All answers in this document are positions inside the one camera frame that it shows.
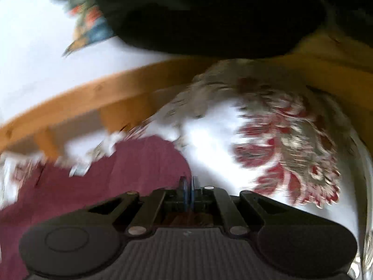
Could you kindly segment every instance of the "patterned fabric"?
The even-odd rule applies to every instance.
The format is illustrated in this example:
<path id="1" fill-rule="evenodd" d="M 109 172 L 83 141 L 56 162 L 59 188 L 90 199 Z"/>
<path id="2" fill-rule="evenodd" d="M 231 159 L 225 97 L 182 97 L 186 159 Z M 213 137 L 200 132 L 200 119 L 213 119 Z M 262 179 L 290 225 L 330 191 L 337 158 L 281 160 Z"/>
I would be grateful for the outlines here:
<path id="1" fill-rule="evenodd" d="M 83 48 L 89 44 L 106 40 L 114 36 L 114 32 L 107 24 L 95 0 L 65 0 L 68 2 L 68 11 L 77 16 L 73 42 L 66 49 L 64 55 Z"/>

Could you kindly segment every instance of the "wooden bed frame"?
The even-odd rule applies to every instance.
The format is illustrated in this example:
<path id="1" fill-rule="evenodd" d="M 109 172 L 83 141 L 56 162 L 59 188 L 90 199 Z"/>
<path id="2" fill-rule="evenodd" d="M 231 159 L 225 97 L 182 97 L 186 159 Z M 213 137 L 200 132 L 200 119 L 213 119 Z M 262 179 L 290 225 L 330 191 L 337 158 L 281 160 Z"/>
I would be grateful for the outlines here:
<path id="1" fill-rule="evenodd" d="M 299 72 L 307 85 L 336 96 L 345 113 L 373 152 L 373 71 L 341 58 L 303 52 L 267 59 Z M 186 57 L 152 64 L 85 84 L 42 103 L 0 128 L 0 152 L 33 136 L 49 159 L 61 155 L 53 137 L 53 126 L 98 110 L 111 133 L 130 129 L 156 112 L 151 93 L 187 84 L 217 59 Z"/>

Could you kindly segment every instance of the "maroon blanket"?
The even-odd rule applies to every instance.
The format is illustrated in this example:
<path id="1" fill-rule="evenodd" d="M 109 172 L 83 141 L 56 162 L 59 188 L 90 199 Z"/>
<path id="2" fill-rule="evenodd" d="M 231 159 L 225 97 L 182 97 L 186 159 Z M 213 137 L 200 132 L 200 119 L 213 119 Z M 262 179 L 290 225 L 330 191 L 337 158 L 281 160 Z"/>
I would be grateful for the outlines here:
<path id="1" fill-rule="evenodd" d="M 84 177 L 70 178 L 67 169 L 41 166 L 21 188 L 18 201 L 0 211 L 0 279 L 27 275 L 18 242 L 30 226 L 128 190 L 147 195 L 160 187 L 177 187 L 181 175 L 191 176 L 186 160 L 159 137 L 118 143 L 115 154 L 93 163 Z"/>

